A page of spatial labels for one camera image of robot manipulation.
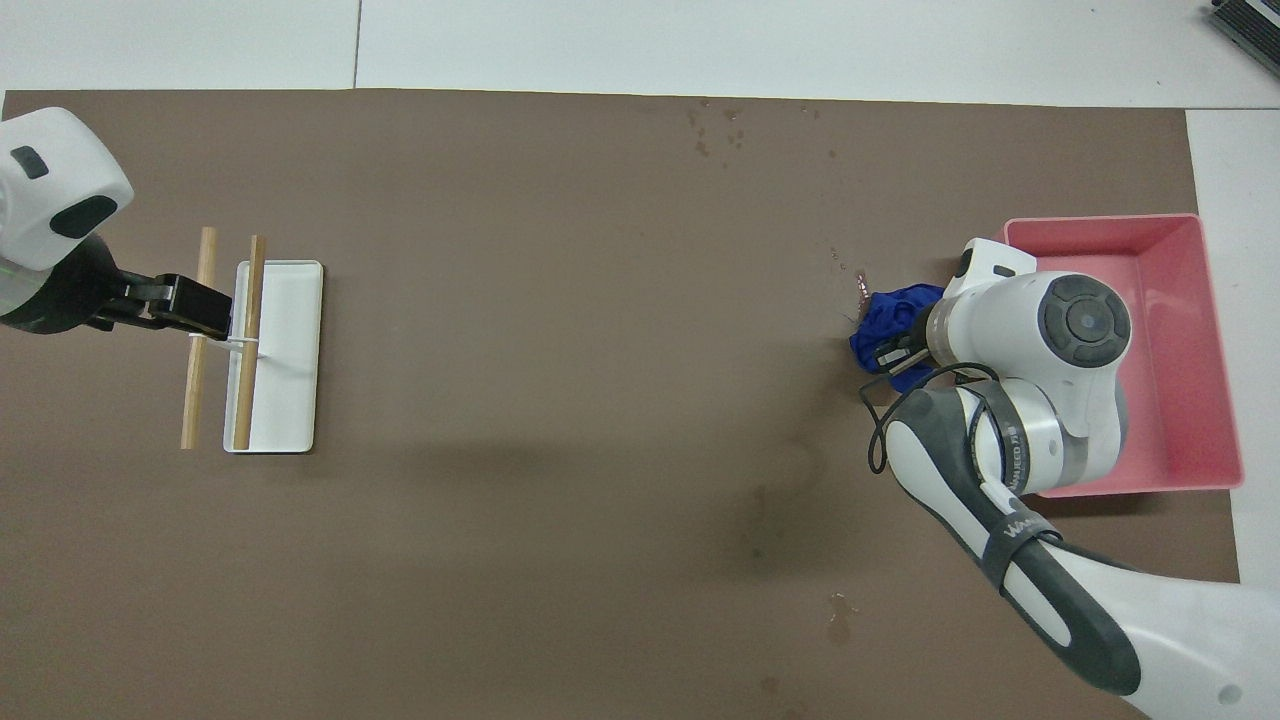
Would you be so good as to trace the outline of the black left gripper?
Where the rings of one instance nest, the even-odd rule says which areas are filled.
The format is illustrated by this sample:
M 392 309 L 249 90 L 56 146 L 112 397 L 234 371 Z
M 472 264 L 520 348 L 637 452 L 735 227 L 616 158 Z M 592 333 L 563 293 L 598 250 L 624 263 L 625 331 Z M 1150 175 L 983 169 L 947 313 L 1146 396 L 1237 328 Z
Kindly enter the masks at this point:
M 230 333 L 234 300 L 177 273 L 122 273 L 106 242 L 91 234 L 52 268 L 1 261 L 1 323 L 32 334 L 56 334 L 90 322 L 108 305 L 108 323 L 180 329 L 214 340 Z

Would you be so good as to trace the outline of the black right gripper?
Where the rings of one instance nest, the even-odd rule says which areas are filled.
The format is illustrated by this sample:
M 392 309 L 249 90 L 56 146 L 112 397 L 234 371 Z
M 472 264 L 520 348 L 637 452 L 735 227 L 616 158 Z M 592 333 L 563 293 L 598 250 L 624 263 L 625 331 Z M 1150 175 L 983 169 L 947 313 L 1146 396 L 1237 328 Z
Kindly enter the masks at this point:
M 925 342 L 910 334 L 897 334 L 876 346 L 876 373 L 890 374 L 890 386 L 897 393 L 928 382 L 938 368 L 951 361 L 947 322 L 951 301 L 933 304 L 925 319 Z M 924 357 L 932 363 L 920 363 Z

